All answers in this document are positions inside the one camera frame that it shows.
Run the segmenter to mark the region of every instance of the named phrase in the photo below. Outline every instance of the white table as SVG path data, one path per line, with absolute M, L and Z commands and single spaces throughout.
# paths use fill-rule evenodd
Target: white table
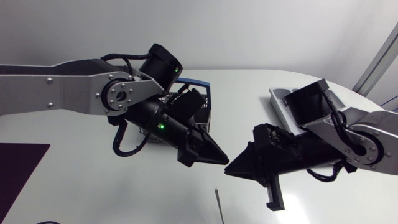
M 280 125 L 270 87 L 303 87 L 318 78 L 277 70 L 186 70 L 182 77 L 211 83 L 210 134 L 232 161 L 261 123 Z M 347 105 L 381 108 L 329 83 Z M 128 158 L 111 150 L 115 127 L 104 116 L 44 111 L 0 116 L 0 142 L 50 143 L 4 224 L 38 223 L 396 223 L 398 177 L 344 170 L 330 184 L 299 171 L 280 176 L 286 210 L 266 207 L 267 190 L 224 175 L 225 166 L 177 161 L 177 150 L 147 144 Z M 129 125 L 123 147 L 143 136 Z

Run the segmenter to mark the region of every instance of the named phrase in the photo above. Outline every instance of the screw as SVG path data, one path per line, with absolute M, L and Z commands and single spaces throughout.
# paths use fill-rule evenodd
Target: screw
M 48 84 L 52 84 L 54 82 L 54 80 L 52 78 L 47 78 L 47 83 Z

